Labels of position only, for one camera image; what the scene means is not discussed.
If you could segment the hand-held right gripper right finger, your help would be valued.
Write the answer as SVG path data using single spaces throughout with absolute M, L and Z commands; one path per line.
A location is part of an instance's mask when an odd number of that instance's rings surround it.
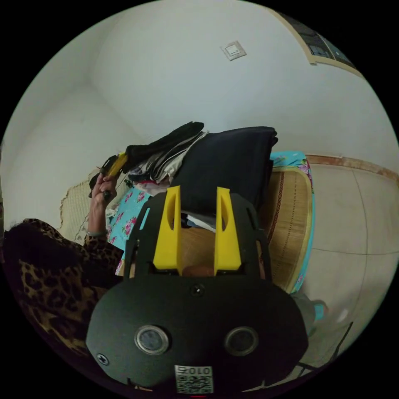
M 241 256 L 229 189 L 217 188 L 216 209 L 214 275 L 237 272 Z

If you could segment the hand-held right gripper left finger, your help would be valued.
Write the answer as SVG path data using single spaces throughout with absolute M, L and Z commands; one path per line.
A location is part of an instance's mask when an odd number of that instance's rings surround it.
M 180 186 L 167 189 L 153 258 L 158 271 L 182 275 Z

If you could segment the person's left hand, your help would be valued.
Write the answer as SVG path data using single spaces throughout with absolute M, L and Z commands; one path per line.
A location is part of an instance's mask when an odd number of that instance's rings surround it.
M 99 173 L 91 191 L 91 207 L 106 208 L 116 196 L 117 177 Z

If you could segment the person's right hand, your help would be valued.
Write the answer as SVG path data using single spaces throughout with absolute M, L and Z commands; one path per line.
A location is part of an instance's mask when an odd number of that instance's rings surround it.
M 193 278 L 211 277 L 214 276 L 214 270 L 213 267 L 206 265 L 188 266 L 183 270 L 182 276 L 193 277 Z

